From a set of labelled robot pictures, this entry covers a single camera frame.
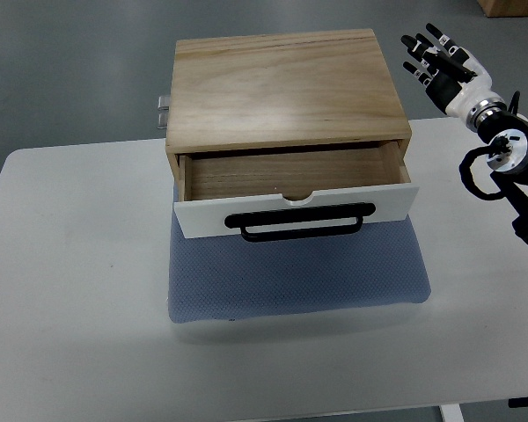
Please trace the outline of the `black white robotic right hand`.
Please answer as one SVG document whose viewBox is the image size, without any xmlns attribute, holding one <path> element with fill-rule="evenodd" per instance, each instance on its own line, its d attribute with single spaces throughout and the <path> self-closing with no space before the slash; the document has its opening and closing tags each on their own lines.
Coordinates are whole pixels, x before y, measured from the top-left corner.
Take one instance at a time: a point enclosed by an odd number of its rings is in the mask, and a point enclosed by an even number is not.
<svg viewBox="0 0 528 422">
<path fill-rule="evenodd" d="M 492 91 L 491 76 L 471 52 L 436 26 L 428 23 L 426 29 L 432 40 L 421 33 L 400 38 L 414 60 L 404 62 L 403 68 L 423 86 L 438 110 L 468 120 L 484 105 L 505 107 Z"/>
</svg>

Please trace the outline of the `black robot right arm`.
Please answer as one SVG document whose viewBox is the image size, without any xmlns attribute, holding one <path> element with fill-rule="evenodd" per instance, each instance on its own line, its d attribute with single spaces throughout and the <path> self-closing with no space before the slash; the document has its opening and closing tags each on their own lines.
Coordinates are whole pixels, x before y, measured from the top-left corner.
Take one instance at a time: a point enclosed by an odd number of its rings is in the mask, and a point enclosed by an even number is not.
<svg viewBox="0 0 528 422">
<path fill-rule="evenodd" d="M 482 100 L 467 115 L 466 125 L 484 142 L 468 151 L 459 165 L 462 184 L 473 196 L 485 200 L 507 200 L 517 211 L 512 222 L 515 234 L 528 245 L 528 196 L 520 189 L 528 186 L 528 120 L 518 114 L 520 92 L 515 91 L 506 105 L 499 98 Z M 471 167 L 484 156 L 492 170 L 495 193 L 483 192 L 474 182 Z"/>
</svg>

